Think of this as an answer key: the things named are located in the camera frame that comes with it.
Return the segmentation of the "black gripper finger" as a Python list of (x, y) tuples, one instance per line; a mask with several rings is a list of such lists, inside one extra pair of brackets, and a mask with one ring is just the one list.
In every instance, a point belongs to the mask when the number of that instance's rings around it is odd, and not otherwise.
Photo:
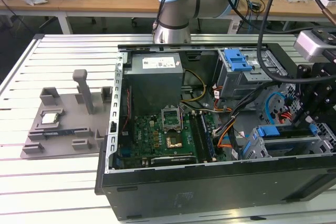
[[(308, 65), (299, 65), (297, 67), (297, 79), (306, 80), (311, 77), (312, 69)], [(292, 119), (294, 127), (308, 127), (313, 119), (312, 114), (312, 85), (309, 83), (295, 84), (295, 95), (299, 103), (299, 109)]]
[(335, 81), (308, 84), (306, 115), (335, 130)]

